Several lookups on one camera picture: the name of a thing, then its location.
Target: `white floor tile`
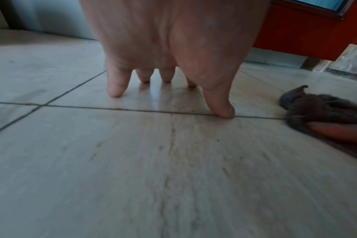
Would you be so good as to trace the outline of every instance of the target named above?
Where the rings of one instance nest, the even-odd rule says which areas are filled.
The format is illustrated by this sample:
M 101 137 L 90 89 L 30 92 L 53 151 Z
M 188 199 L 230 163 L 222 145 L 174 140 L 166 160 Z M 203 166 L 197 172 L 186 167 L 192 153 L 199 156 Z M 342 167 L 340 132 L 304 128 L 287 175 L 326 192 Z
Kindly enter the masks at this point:
M 36 106 L 0 104 L 0 128 L 20 116 L 29 113 Z
M 150 84 L 139 81 L 135 71 L 121 98 L 106 94 L 106 73 L 73 90 L 52 105 L 100 107 L 142 111 L 211 114 L 201 89 L 189 89 L 182 71 L 177 68 L 171 84 L 163 83 L 157 70 Z M 277 104 L 283 92 L 242 72 L 232 85 L 230 101 L 238 116 L 283 118 L 285 111 Z
M 289 91 L 301 85 L 308 85 L 308 93 L 331 94 L 357 103 L 357 81 L 342 78 L 329 73 L 310 72 L 302 69 L 291 69 L 269 65 L 247 65 L 249 69 L 240 70 L 256 77 L 271 86 Z
M 45 107 L 0 133 L 1 236 L 357 238 L 357 160 L 282 120 Z
M 104 70 L 98 41 L 0 30 L 0 102 L 45 104 Z

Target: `glass panel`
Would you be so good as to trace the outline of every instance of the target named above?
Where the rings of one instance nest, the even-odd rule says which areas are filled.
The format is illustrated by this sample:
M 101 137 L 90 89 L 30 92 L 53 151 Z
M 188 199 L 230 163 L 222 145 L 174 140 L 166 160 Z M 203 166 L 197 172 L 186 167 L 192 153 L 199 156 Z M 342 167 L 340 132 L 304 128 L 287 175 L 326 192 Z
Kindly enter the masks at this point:
M 323 7 L 329 10 L 338 11 L 342 3 L 346 0 L 296 0 L 299 2 L 305 2 L 318 7 Z

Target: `floor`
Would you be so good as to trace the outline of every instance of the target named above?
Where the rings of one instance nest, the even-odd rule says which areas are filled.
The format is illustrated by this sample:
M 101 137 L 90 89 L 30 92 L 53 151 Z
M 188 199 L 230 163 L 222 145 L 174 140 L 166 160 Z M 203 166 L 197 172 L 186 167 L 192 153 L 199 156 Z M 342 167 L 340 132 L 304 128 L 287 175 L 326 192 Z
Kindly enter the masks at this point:
M 0 30 L 0 238 L 357 238 L 357 160 L 277 105 L 357 81 L 243 64 L 224 120 L 179 69 L 120 99 L 104 71 L 96 41 Z

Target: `finger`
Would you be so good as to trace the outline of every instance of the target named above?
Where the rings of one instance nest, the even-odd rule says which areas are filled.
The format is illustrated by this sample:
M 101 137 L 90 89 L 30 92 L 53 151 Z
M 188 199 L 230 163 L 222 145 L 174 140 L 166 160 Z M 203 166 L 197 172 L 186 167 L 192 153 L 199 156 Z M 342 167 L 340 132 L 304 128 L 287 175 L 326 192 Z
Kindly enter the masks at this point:
M 196 87 L 197 84 L 195 82 L 193 82 L 192 80 L 186 78 L 186 81 L 188 83 L 188 87 Z
M 135 71 L 139 80 L 145 84 L 150 82 L 151 76 L 154 73 L 154 69 L 136 69 Z
M 166 83 L 172 81 L 173 76 L 175 75 L 176 67 L 166 68 L 166 69 L 159 69 L 160 76 L 162 80 Z
M 107 58 L 107 93 L 109 96 L 118 98 L 128 88 L 131 72 L 130 69 L 123 69 Z
M 306 125 L 311 131 L 329 139 L 357 144 L 357 124 L 309 122 Z
M 229 102 L 232 80 L 227 80 L 222 84 L 212 88 L 203 89 L 203 96 L 210 110 L 220 117 L 235 117 L 235 108 Z

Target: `red door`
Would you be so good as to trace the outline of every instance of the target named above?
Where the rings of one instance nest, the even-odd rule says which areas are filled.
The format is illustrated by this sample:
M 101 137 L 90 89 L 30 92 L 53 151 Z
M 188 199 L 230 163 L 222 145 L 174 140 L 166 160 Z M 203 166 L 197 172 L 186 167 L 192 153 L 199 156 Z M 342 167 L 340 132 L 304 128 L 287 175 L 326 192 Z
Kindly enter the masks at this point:
M 357 0 L 338 12 L 294 0 L 272 0 L 254 47 L 336 60 L 357 38 Z

